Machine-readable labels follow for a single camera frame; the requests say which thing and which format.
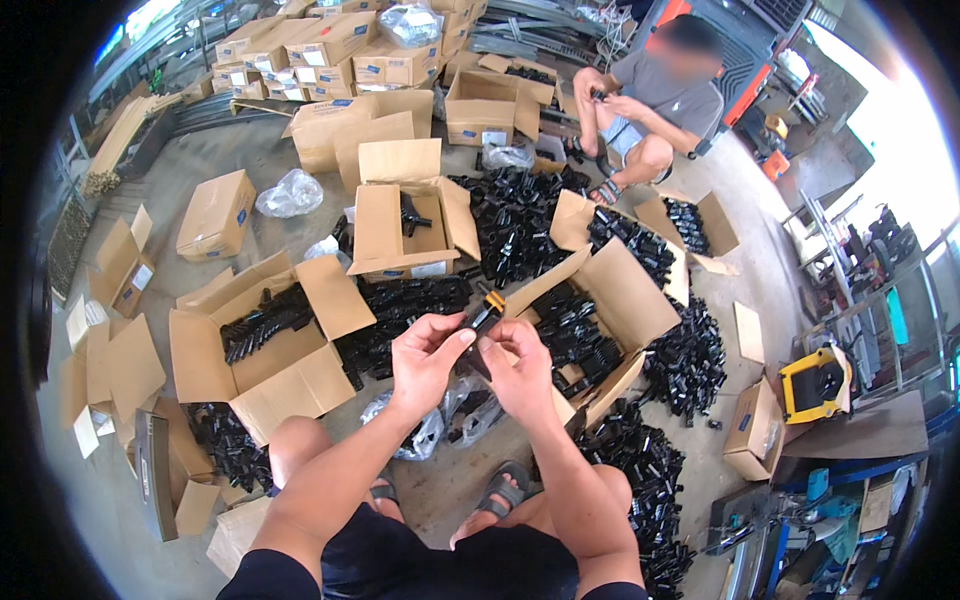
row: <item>plastic bag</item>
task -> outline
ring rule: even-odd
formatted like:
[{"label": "plastic bag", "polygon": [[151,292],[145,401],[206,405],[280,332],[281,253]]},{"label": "plastic bag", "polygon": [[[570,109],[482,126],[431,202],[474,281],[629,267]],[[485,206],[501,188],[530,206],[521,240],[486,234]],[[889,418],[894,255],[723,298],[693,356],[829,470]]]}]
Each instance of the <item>plastic bag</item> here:
[{"label": "plastic bag", "polygon": [[478,375],[457,379],[444,394],[446,438],[455,448],[472,446],[504,415],[500,400]]},{"label": "plastic bag", "polygon": [[483,145],[483,166],[485,169],[502,167],[520,167],[532,169],[534,166],[534,144],[525,137],[517,136],[513,146]]},{"label": "plastic bag", "polygon": [[440,39],[444,19],[425,2],[398,4],[376,19],[380,33],[401,48],[420,48]]},{"label": "plastic bag", "polygon": [[296,217],[312,212],[324,201],[324,189],[303,169],[294,169],[262,192],[253,204],[268,217]]},{"label": "plastic bag", "polygon": [[[374,398],[367,405],[367,408],[363,409],[360,421],[365,425],[369,423],[383,410],[383,407],[387,405],[393,395],[393,390],[387,390]],[[444,418],[440,411],[435,408],[414,428],[413,433],[400,444],[400,448],[394,453],[394,458],[402,461],[425,461],[433,454],[433,449],[437,447],[437,442],[440,441],[440,436],[443,433]]]},{"label": "plastic bag", "polygon": [[353,264],[350,257],[340,251],[340,244],[337,243],[337,238],[332,235],[327,235],[325,239],[320,240],[308,248],[306,252],[303,253],[303,260],[310,260],[311,258],[323,256],[324,254],[336,254],[337,260],[340,261],[340,266],[344,268],[344,273],[350,268],[350,265]]}]

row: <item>foot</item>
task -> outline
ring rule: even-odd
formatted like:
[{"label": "foot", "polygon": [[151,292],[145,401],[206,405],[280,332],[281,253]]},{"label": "foot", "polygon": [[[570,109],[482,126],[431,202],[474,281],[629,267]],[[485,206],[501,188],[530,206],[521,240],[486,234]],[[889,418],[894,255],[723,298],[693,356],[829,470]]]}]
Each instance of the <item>foot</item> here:
[{"label": "foot", "polygon": [[[510,473],[503,473],[503,479],[511,485],[513,488],[517,488],[517,481],[510,476]],[[496,502],[505,508],[508,512],[513,509],[510,502],[507,501],[499,493],[492,493],[489,496],[490,500]],[[492,511],[485,509],[476,509],[473,511],[470,516],[468,516],[463,523],[460,524],[460,527],[457,529],[457,533],[453,534],[453,537],[450,538],[450,550],[453,550],[457,545],[457,542],[463,538],[469,538],[475,533],[483,531],[488,527],[495,525],[500,521],[500,517],[494,514]]]}]

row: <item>cardboard sheet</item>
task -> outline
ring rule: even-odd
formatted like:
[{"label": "cardboard sheet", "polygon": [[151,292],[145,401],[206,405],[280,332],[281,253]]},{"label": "cardboard sheet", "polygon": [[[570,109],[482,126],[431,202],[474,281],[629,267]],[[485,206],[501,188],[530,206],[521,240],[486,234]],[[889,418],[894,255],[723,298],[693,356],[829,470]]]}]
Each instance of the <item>cardboard sheet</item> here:
[{"label": "cardboard sheet", "polygon": [[736,317],[736,340],[740,345],[740,356],[764,364],[760,316],[737,301],[733,303],[733,314]]}]

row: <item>knee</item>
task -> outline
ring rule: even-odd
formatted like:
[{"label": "knee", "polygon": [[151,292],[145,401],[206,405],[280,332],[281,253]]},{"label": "knee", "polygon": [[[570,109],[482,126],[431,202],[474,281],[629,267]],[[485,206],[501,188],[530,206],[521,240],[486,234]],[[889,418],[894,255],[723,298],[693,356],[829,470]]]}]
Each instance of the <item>knee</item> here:
[{"label": "knee", "polygon": [[621,507],[625,513],[630,510],[634,491],[630,488],[630,482],[627,481],[623,471],[610,465],[594,465],[593,471],[600,476],[604,485],[613,494],[617,506]]}]

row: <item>open cardboard box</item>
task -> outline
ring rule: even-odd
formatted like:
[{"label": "open cardboard box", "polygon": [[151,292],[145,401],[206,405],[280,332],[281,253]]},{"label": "open cardboard box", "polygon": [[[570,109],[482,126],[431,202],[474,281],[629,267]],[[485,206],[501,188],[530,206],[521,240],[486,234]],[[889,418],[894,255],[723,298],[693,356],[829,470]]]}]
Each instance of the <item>open cardboard box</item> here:
[{"label": "open cardboard box", "polygon": [[143,289],[154,276],[154,263],[143,253],[154,222],[141,205],[132,225],[118,217],[97,251],[99,270],[86,268],[90,296],[103,306],[112,306],[126,318],[140,302]]},{"label": "open cardboard box", "polygon": [[560,91],[560,77],[557,74],[556,69],[551,69],[548,66],[544,66],[538,62],[533,62],[532,60],[522,59],[520,57],[507,59],[496,54],[487,54],[486,56],[481,57],[477,64],[501,74],[506,74],[507,69],[510,67],[526,67],[528,69],[545,73],[549,77],[553,78],[553,85],[541,84],[540,82],[523,79],[517,75],[508,75],[508,77],[516,78],[517,85],[528,89],[530,94],[537,100],[537,102],[541,103],[545,107],[549,107],[553,102],[553,99],[557,98],[557,104],[560,107],[560,110],[564,109],[564,93]]},{"label": "open cardboard box", "polygon": [[550,271],[506,298],[507,317],[538,320],[531,302],[567,279],[596,303],[600,330],[617,342],[623,363],[601,383],[570,400],[578,410],[587,406],[587,425],[600,419],[643,368],[644,348],[675,325],[680,317],[657,284],[618,239],[591,255],[587,244]]},{"label": "open cardboard box", "polygon": [[672,198],[678,202],[696,204],[697,210],[700,211],[700,217],[704,221],[704,235],[710,244],[710,251],[713,252],[713,256],[723,256],[739,246],[740,240],[736,237],[736,231],[733,230],[733,225],[731,225],[730,219],[727,218],[727,213],[724,212],[723,206],[720,204],[720,199],[717,198],[716,193],[710,192],[704,196],[700,202],[695,203],[689,197],[676,190],[659,185],[654,185],[653,188],[660,196],[653,200],[648,200],[643,204],[638,204],[634,208],[634,212],[639,221],[649,229],[659,233],[664,239],[682,248],[694,265],[700,265],[711,273],[739,275],[735,268],[724,263],[722,260],[689,252],[686,249],[683,238],[680,236],[680,232],[677,231],[677,228],[674,227],[669,217],[666,216],[666,204],[663,203],[664,198]]},{"label": "open cardboard box", "polygon": [[[221,325],[246,315],[264,288],[273,293],[299,281],[320,327],[284,329],[247,358],[228,365]],[[260,446],[287,417],[316,418],[355,395],[329,343],[376,323],[376,317],[344,274],[336,256],[294,267],[286,252],[259,262],[190,310],[170,311],[170,351],[180,402],[228,402]]]},{"label": "open cardboard box", "polygon": [[519,77],[459,69],[446,92],[446,133],[451,144],[509,146],[514,128],[537,141],[540,105]]},{"label": "open cardboard box", "polygon": [[[747,481],[770,479],[783,452],[786,425],[783,409],[766,377],[740,394],[731,423],[723,446],[724,459]],[[777,433],[768,450],[771,423],[777,423]]]},{"label": "open cardboard box", "polygon": [[[554,212],[553,222],[550,224],[550,239],[558,248],[563,250],[570,252],[580,250],[583,246],[589,244],[590,236],[587,226],[593,220],[595,209],[596,203],[594,201],[570,190],[561,191],[560,197],[557,199],[557,210]],[[643,228],[650,229],[634,217],[616,208],[608,206],[607,210],[616,212]],[[663,239],[675,258],[673,265],[670,267],[670,281],[663,286],[663,293],[681,305],[688,306],[690,303],[690,277],[686,270],[684,251],[670,240]]]},{"label": "open cardboard box", "polygon": [[[348,275],[369,281],[446,275],[459,248],[480,260],[470,194],[441,177],[439,138],[361,144],[356,190],[353,264]],[[413,197],[420,216],[432,219],[406,237],[400,222],[400,191]]]}]

